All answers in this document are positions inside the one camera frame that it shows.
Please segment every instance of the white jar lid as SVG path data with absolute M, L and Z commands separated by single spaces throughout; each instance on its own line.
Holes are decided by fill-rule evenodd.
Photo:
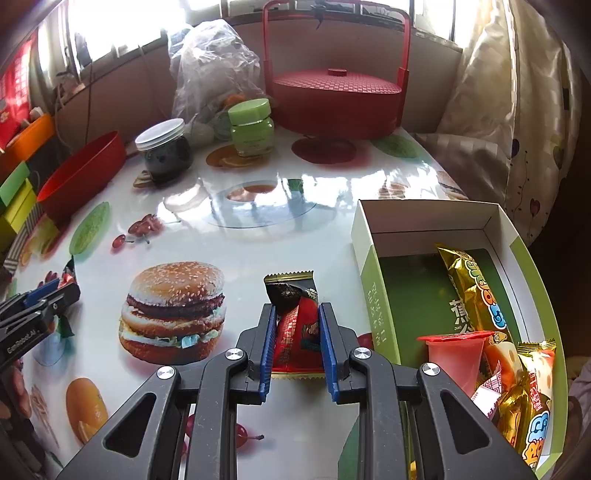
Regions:
M 150 150 L 180 137 L 185 130 L 182 118 L 171 118 L 158 125 L 148 128 L 135 139 L 139 151 Z

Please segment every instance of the glass jar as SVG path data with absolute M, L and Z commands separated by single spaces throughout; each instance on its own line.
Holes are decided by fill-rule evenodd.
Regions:
M 175 179 L 193 163 L 185 130 L 183 119 L 173 118 L 148 128 L 135 139 L 156 185 Z
M 259 98 L 234 105 L 228 110 L 232 141 L 241 157 L 264 155 L 273 150 L 275 125 L 269 99 Z

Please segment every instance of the curtain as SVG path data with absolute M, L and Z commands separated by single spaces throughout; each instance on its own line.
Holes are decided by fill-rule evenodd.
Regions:
M 478 2 L 437 132 L 417 139 L 472 200 L 503 206 L 529 245 L 573 158 L 579 70 L 525 0 Z

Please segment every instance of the snack packet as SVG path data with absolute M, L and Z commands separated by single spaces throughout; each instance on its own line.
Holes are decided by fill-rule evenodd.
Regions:
M 437 246 L 473 330 L 493 330 L 484 346 L 489 367 L 501 364 L 503 392 L 521 379 L 523 369 L 501 309 L 476 261 L 467 253 Z
M 76 283 L 76 271 L 74 270 L 74 256 L 70 258 L 70 261 L 64 267 L 57 288 L 62 288 L 68 285 L 69 283 Z
M 495 416 L 501 392 L 501 364 L 497 364 L 493 376 L 478 387 L 471 398 L 480 411 L 490 420 Z
M 499 431 L 535 470 L 550 422 L 552 367 L 556 342 L 520 343 L 526 375 L 499 404 Z
M 267 275 L 264 281 L 279 318 L 272 375 L 324 376 L 313 272 Z

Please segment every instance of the gold snack wrapper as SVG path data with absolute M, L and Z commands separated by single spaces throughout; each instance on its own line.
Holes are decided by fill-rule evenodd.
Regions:
M 447 274 L 466 310 L 470 327 L 479 332 L 496 332 L 485 341 L 484 355 L 491 369 L 501 364 L 503 392 L 508 392 L 521 379 L 523 368 L 511 333 L 491 288 L 476 261 L 466 252 L 437 245 Z
M 517 347 L 527 375 L 501 401 L 499 431 L 535 470 L 550 423 L 552 367 L 556 342 L 520 343 Z

